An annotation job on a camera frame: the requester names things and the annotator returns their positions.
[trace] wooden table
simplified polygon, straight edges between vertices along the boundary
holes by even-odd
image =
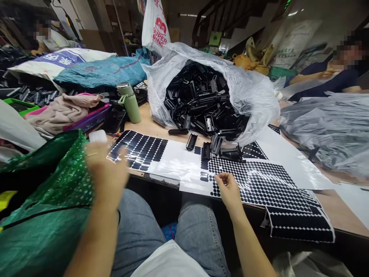
[[[281,107],[286,106],[286,103],[281,102]],[[162,139],[175,140],[182,143],[187,143],[189,135],[171,136],[168,134],[168,130],[154,122],[150,114],[150,105],[146,103],[140,107],[142,121],[138,124],[127,122],[125,124],[125,130],[134,130],[144,135],[159,137]],[[202,147],[204,142],[209,142],[210,139],[198,135],[196,145]],[[321,172],[333,183],[337,184],[340,181],[350,182],[355,184],[364,184],[354,178],[349,177],[343,173],[328,172],[317,165]],[[130,173],[137,177],[145,177],[145,173],[130,169]],[[327,213],[333,227],[337,230],[352,233],[355,235],[369,237],[369,230],[364,224],[356,217],[356,215],[350,210],[345,202],[339,197],[335,190],[315,191],[316,196],[321,202],[324,211]]]

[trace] blue bag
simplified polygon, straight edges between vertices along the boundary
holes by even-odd
[[[63,83],[75,83],[86,88],[116,87],[121,82],[134,86],[146,79],[141,64],[150,65],[150,58],[146,50],[137,49],[134,57],[111,57],[77,63],[60,72],[54,82],[60,86]]]

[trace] staircase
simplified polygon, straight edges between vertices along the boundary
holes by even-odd
[[[264,28],[288,0],[211,0],[199,12],[192,32],[192,47],[208,45],[210,34],[222,32],[229,48]]]

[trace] light green thermos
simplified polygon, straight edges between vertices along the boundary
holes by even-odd
[[[142,118],[138,109],[136,95],[133,93],[131,85],[127,82],[119,83],[116,88],[122,97],[118,101],[119,105],[123,105],[128,113],[132,123],[140,123]]]

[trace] pink cloth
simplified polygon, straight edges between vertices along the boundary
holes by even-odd
[[[88,109],[95,107],[103,98],[102,95],[75,95],[62,94],[40,114],[30,115],[27,121],[52,134],[63,131],[64,126],[71,125],[88,114]]]

